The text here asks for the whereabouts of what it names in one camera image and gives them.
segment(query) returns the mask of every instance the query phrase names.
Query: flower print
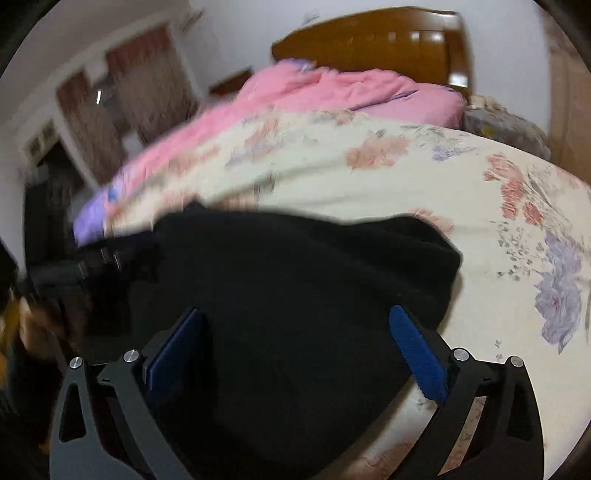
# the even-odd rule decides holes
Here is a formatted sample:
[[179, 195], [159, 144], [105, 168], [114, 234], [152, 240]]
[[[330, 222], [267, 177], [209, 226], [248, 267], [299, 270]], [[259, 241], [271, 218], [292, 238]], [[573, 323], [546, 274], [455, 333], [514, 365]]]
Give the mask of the flower print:
[[258, 129], [250, 137], [248, 137], [245, 140], [244, 144], [249, 147], [253, 147], [266, 140], [269, 137], [269, 135], [277, 133], [278, 129], [279, 119], [276, 117], [267, 118], [263, 122], [262, 127], [260, 127], [260, 129]]
[[515, 220], [517, 218], [517, 207], [515, 207], [515, 203], [504, 202], [501, 210], [503, 211], [504, 218], [509, 220]]
[[169, 162], [168, 170], [169, 172], [174, 173], [177, 177], [181, 177], [193, 167], [214, 158], [220, 150], [221, 148], [219, 145], [214, 145], [212, 148], [202, 153], [195, 151], [183, 152]]
[[503, 200], [508, 203], [516, 203], [523, 197], [523, 183], [512, 179], [501, 186], [501, 195]]
[[435, 145], [433, 147], [433, 160], [435, 161], [445, 161], [456, 155], [462, 155], [463, 153], [468, 153], [474, 151], [475, 147], [457, 147], [458, 140], [456, 139], [449, 139], [447, 145]]
[[233, 167], [241, 163], [254, 162], [285, 146], [289, 133], [281, 133], [280, 121], [276, 117], [267, 118], [262, 126], [244, 141], [243, 148], [235, 149], [226, 163]]
[[359, 148], [347, 150], [347, 166], [355, 168], [391, 167], [407, 152], [410, 140], [406, 137], [374, 135]]
[[218, 210], [256, 210], [262, 196], [272, 195], [275, 190], [275, 179], [268, 179], [252, 185], [242, 192], [234, 193], [216, 204], [212, 208]]
[[546, 319], [542, 337], [551, 345], [558, 344], [561, 353], [579, 326], [581, 292], [575, 276], [581, 270], [581, 256], [570, 240], [549, 231], [545, 243], [546, 260], [552, 270], [542, 273], [542, 281], [536, 285], [540, 293], [535, 308]]
[[520, 172], [519, 167], [512, 161], [507, 160], [505, 155], [498, 153], [491, 155], [487, 158], [488, 163], [491, 164], [491, 173], [505, 180], [517, 180], [523, 181], [523, 174]]
[[523, 215], [527, 223], [535, 226], [540, 226], [544, 219], [544, 215], [541, 214], [538, 207], [531, 202], [527, 202], [523, 207]]
[[453, 222], [449, 218], [435, 215], [431, 210], [426, 208], [417, 208], [415, 210], [411, 210], [410, 214], [413, 217], [425, 220], [427, 223], [439, 230], [444, 236], [450, 236], [453, 232]]
[[334, 122], [337, 127], [340, 127], [351, 123], [356, 116], [360, 116], [360, 114], [350, 110], [319, 110], [314, 113], [312, 124], [318, 125]]
[[521, 281], [529, 278], [532, 273], [538, 273], [540, 263], [545, 264], [545, 249], [541, 243], [537, 243], [532, 237], [534, 233], [530, 228], [513, 225], [509, 222], [491, 222], [496, 224], [497, 243], [505, 251], [510, 260], [508, 269], [500, 269], [496, 272], [497, 278], [510, 278], [513, 281]]

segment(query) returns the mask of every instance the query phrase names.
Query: curtain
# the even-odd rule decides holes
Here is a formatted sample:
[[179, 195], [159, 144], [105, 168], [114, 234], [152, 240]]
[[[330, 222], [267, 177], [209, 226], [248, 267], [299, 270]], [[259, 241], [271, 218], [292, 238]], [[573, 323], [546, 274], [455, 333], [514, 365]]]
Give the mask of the curtain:
[[92, 88], [84, 72], [64, 82], [57, 90], [57, 99], [84, 162], [98, 183], [109, 182], [126, 155], [113, 120], [92, 98]]
[[125, 116], [145, 143], [197, 112], [165, 25], [111, 50], [106, 60]]
[[126, 153], [106, 109], [87, 100], [67, 114], [66, 119], [96, 181], [110, 182], [123, 165]]

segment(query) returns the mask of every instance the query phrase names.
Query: metal screw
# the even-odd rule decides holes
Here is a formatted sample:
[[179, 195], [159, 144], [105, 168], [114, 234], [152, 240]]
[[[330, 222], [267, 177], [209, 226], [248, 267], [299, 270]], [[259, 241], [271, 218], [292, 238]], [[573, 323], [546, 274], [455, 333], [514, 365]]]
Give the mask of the metal screw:
[[455, 357], [456, 360], [458, 360], [460, 362], [465, 362], [466, 360], [468, 360], [470, 358], [470, 354], [468, 352], [466, 352], [463, 348], [456, 348], [453, 351], [453, 356]]
[[521, 368], [521, 367], [523, 367], [523, 360], [521, 358], [519, 358], [518, 356], [512, 356], [511, 357], [511, 364], [514, 367]]
[[137, 350], [130, 350], [129, 352], [125, 352], [123, 355], [123, 360], [127, 363], [132, 364], [139, 358], [139, 352]]
[[70, 368], [75, 370], [76, 368], [80, 368], [83, 363], [84, 360], [82, 360], [81, 357], [75, 356], [72, 360], [70, 360]]

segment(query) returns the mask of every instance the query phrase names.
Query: red flower print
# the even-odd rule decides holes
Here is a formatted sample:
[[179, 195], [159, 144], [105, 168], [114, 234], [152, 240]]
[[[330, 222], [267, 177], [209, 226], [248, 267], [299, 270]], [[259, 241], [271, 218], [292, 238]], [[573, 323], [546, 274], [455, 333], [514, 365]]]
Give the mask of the red flower print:
[[214, 145], [212, 148], [206, 150], [203, 153], [185, 151], [170, 161], [168, 164], [168, 170], [171, 173], [174, 173], [177, 177], [181, 177], [193, 167], [214, 158], [220, 152], [220, 150], [221, 148], [219, 145]]
[[501, 210], [503, 210], [504, 218], [509, 220], [515, 220], [517, 218], [517, 208], [515, 207], [515, 203], [503, 202]]
[[523, 207], [523, 215], [527, 223], [536, 226], [541, 225], [542, 220], [544, 219], [544, 215], [541, 214], [541, 212], [538, 210], [538, 207], [536, 207], [531, 202], [527, 202]]
[[425, 220], [431, 226], [439, 230], [444, 236], [451, 235], [455, 228], [453, 222], [449, 218], [436, 216], [431, 210], [426, 208], [411, 210], [410, 214], [413, 217]]
[[407, 152], [405, 137], [370, 137], [361, 147], [347, 150], [347, 166], [355, 168], [392, 167]]
[[510, 180], [501, 185], [501, 195], [505, 202], [516, 203], [523, 197], [523, 184], [518, 180]]
[[349, 110], [341, 110], [335, 114], [337, 126], [347, 125], [355, 118], [355, 112]]
[[250, 137], [248, 137], [244, 144], [250, 147], [263, 142], [270, 134], [274, 134], [277, 132], [279, 128], [279, 119], [278, 118], [267, 118], [262, 127], [255, 131]]
[[519, 167], [512, 161], [507, 160], [502, 153], [491, 155], [488, 157], [488, 163], [491, 164], [491, 173], [495, 173], [499, 177], [507, 180], [523, 181]]

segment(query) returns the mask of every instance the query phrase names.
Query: bed frame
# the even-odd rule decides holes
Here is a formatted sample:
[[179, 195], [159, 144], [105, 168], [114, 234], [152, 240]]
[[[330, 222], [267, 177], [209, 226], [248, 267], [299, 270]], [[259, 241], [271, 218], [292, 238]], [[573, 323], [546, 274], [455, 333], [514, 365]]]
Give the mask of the bed frame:
[[296, 30], [271, 51], [276, 60], [306, 59], [344, 72], [395, 70], [470, 96], [472, 69], [456, 12], [416, 7], [364, 12]]

